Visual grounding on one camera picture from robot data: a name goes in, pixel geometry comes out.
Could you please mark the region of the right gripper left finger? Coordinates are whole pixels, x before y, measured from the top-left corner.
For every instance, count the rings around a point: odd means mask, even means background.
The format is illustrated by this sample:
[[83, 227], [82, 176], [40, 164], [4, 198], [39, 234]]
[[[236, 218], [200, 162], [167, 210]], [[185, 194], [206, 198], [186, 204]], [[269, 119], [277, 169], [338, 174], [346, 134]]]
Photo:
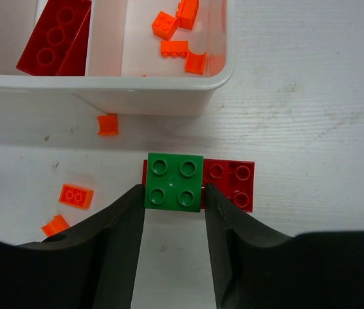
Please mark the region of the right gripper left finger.
[[0, 308], [129, 308], [145, 219], [135, 185], [41, 242], [0, 241]]

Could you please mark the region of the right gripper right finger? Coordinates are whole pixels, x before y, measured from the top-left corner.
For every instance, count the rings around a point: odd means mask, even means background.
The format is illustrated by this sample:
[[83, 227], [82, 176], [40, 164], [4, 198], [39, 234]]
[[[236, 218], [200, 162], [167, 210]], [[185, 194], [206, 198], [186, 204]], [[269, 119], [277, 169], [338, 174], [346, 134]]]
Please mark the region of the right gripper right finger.
[[364, 308], [364, 231], [291, 237], [205, 188], [218, 308]]

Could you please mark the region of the small green duplo brick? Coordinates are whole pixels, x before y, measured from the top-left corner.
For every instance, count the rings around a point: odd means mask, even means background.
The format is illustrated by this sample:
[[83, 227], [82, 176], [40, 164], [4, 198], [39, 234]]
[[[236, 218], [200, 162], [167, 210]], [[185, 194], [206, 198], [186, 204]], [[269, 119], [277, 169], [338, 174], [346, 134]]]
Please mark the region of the small green duplo brick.
[[200, 212], [203, 161], [199, 155], [149, 153], [145, 208]]

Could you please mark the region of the red curved duplo brick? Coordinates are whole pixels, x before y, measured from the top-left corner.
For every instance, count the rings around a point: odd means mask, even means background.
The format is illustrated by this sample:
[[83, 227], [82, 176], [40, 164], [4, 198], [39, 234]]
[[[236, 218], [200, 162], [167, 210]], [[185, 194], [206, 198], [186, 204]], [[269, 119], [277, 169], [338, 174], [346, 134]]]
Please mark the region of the red curved duplo brick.
[[48, 1], [16, 68], [33, 76], [85, 75], [91, 5]]

